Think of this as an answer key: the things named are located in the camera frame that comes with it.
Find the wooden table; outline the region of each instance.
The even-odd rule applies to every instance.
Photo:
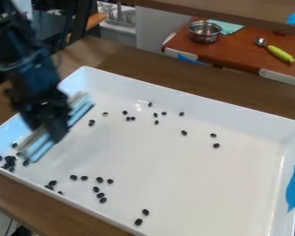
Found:
[[[61,77],[88,65],[295,119],[295,87],[262,77],[190,65],[95,38],[78,41],[58,55],[62,57]],[[7,86],[7,83],[0,86],[0,124],[13,114],[2,96],[2,90]],[[1,175],[0,210],[42,235],[129,235]]]
[[[244,72],[255,73],[262,77],[281,79],[295,85],[295,63],[292,65],[277,59],[267,49],[254,44],[257,36],[265,37],[269,44],[275,45],[295,58],[295,36],[278,36],[273,31],[245,27],[231,35],[220,35],[218,41],[212,44],[200,44],[189,40],[188,25],[202,20],[193,18],[174,36],[162,45],[162,51],[171,55],[190,53],[198,61],[217,67],[227,67]]]

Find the orange table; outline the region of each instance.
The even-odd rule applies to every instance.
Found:
[[[267,29],[245,27],[231,35],[219,35],[213,44],[199,44],[189,40],[187,25],[201,20],[193,18],[178,31],[174,32],[162,45],[162,51],[176,56],[178,53],[187,58],[240,71],[255,73],[281,82],[295,85],[295,63],[289,65],[277,59],[267,49],[254,44],[254,39],[265,37],[273,44],[295,58],[295,36],[276,35]]]

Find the yellow spoon handle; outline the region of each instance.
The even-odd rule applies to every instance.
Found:
[[[278,49],[275,46],[269,45],[266,47],[273,55],[275,55],[277,58],[281,59],[284,62],[287,63],[294,63],[295,60],[293,58],[293,56],[291,56],[290,54],[282,51],[281,49]]]

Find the tray rim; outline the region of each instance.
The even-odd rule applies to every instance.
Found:
[[[78,70],[74,71],[71,75],[69,75],[68,77],[66,77],[64,80],[62,80],[61,82],[65,81],[67,78],[69,77],[72,77],[74,76],[75,74],[77,73],[85,73],[86,70],[98,70],[98,71],[102,71],[104,73],[107,73],[107,74],[110,74],[110,75],[117,75],[117,74],[114,74],[114,73],[110,73],[110,72],[107,72],[107,71],[103,71],[103,70],[99,70],[97,68],[93,68],[93,67],[89,67],[89,66],[81,66],[80,68],[78,68]],[[184,92],[184,91],[180,91],[180,90],[177,90],[177,89],[172,89],[172,88],[166,88],[166,87],[163,87],[163,86],[160,86],[160,85],[157,85],[157,84],[152,84],[152,83],[148,83],[146,81],[141,81],[139,79],[135,79],[135,78],[131,78],[131,77],[124,77],[124,76],[120,76],[120,75],[117,75],[119,77],[122,77],[124,79],[128,79],[128,80],[132,80],[132,81],[135,81],[136,83],[143,83],[143,84],[146,84],[146,85],[149,85],[149,86],[154,86],[154,87],[159,87],[159,88],[162,88],[162,89],[169,89],[169,90],[173,90],[173,91],[179,91],[181,93],[184,93],[184,94],[187,94],[187,95],[192,95],[192,96],[196,96],[196,97],[200,97],[200,98],[203,98],[205,100],[211,100],[211,101],[214,101],[214,102],[221,102],[221,103],[224,103],[224,104],[228,104],[230,106],[235,106],[235,107],[239,107],[241,109],[247,109],[249,111],[253,111],[253,112],[260,112],[260,113],[263,113],[263,114],[267,114],[267,115],[271,115],[273,117],[277,117],[279,119],[284,119],[284,120],[287,120],[289,122],[293,122],[295,123],[295,120],[293,119],[290,119],[290,118],[287,118],[287,117],[283,117],[283,116],[279,116],[279,115],[276,115],[276,114],[272,114],[272,113],[268,113],[268,112],[261,112],[261,111],[258,111],[258,110],[254,110],[254,109],[251,109],[251,108],[246,108],[246,107],[242,107],[242,106],[239,106],[239,105],[235,105],[235,104],[231,104],[231,103],[227,103],[225,101],[220,101],[220,100],[213,100],[213,99],[210,99],[210,98],[207,98],[207,97],[202,97],[202,96],[199,96],[199,95],[195,95],[195,94],[192,94],[192,93],[188,93],[188,92]],[[15,114],[13,115],[11,118],[9,118],[7,121],[5,121],[4,123],[2,123],[0,125],[0,127],[2,127],[4,124],[9,124],[11,121],[15,121],[15,120],[20,120],[20,116],[18,114]],[[82,206],[76,202],[74,202],[73,200],[69,200],[63,196],[60,196],[60,195],[57,195],[55,194],[54,192],[51,192],[49,190],[46,190],[45,188],[43,188],[42,186],[32,182],[32,181],[27,181],[23,178],[20,178],[18,177],[17,175],[15,174],[12,174],[12,173],[9,173],[8,171],[4,171],[4,170],[1,170],[0,169],[0,174],[3,174],[5,177],[11,179],[11,180],[15,180],[17,181],[18,183],[21,183],[21,184],[24,184],[26,186],[28,186],[29,188],[32,188],[40,193],[43,193],[43,194],[46,194],[52,198],[55,198],[56,200],[59,200],[67,205],[69,205],[70,207],[74,207],[78,210],[81,210],[95,218],[99,218],[99,219],[102,219],[106,222],[109,222],[110,224],[120,228],[120,229],[123,229],[125,231],[128,231],[130,233],[134,233],[135,235],[145,235],[143,234],[142,232],[139,232],[139,231],[135,231],[131,228],[128,228],[126,227],[124,224],[122,223],[118,223],[117,221],[111,219],[110,217],[108,216],[104,216],[103,214],[101,214],[100,212],[95,212],[94,210],[90,210],[88,208],[86,208],[85,206]],[[293,225],[291,227],[291,236],[294,235],[294,231],[295,231],[295,208],[293,208],[292,210],[292,214],[293,214]]]

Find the wooden countertop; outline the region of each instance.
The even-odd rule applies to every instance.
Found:
[[[288,16],[295,12],[295,0],[122,0],[121,2],[295,34],[295,26],[286,24]]]
[[[282,62],[267,49],[254,43],[257,36],[264,37],[270,45],[277,46],[295,59],[295,35],[278,36],[272,30],[244,27],[231,35],[219,35],[215,43],[201,44],[189,40],[188,25],[198,20],[204,19],[193,18],[188,21],[162,48],[193,53],[198,56],[198,61],[222,67],[255,74],[260,69],[266,69],[295,77],[295,63],[290,65]]]
[[[259,111],[295,119],[295,87],[249,74],[190,65],[170,57],[87,37],[54,57],[61,56],[59,72],[67,77],[88,65],[127,77]],[[13,113],[1,95],[0,124]],[[0,210],[42,235],[129,235],[98,219],[0,175]]]

